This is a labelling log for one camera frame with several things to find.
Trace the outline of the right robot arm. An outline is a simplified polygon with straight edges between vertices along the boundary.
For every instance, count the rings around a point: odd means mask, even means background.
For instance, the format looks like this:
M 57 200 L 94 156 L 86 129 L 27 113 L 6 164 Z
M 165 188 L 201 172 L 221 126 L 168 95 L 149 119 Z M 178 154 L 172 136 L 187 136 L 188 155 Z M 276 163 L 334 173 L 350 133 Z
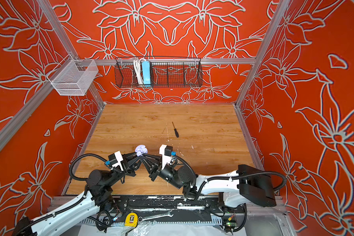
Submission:
M 287 178 L 274 171 L 261 171 L 248 165 L 239 165 L 237 170 L 222 175 L 197 175 L 182 158 L 142 154 L 152 181 L 161 178 L 177 189 L 182 189 L 189 202 L 200 196 L 219 193 L 226 207 L 254 203 L 261 207 L 276 206 L 275 192 L 283 188 Z

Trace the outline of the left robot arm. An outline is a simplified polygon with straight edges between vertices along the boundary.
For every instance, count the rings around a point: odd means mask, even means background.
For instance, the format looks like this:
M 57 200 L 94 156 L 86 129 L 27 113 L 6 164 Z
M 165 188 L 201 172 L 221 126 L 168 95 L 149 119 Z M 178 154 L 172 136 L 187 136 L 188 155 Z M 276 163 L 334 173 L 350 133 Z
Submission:
M 75 164 L 85 158 L 95 157 L 104 162 L 108 170 L 93 170 L 87 178 L 77 177 L 73 173 Z M 29 219 L 25 217 L 16 225 L 14 236 L 59 236 L 84 219 L 91 219 L 98 229 L 105 230 L 113 224 L 114 216 L 126 211 L 112 196 L 112 186 L 124 182 L 126 176 L 135 176 L 140 167 L 135 152 L 113 153 L 108 159 L 98 154 L 86 153 L 74 160 L 69 168 L 72 179 L 85 182 L 84 191 L 51 212 Z

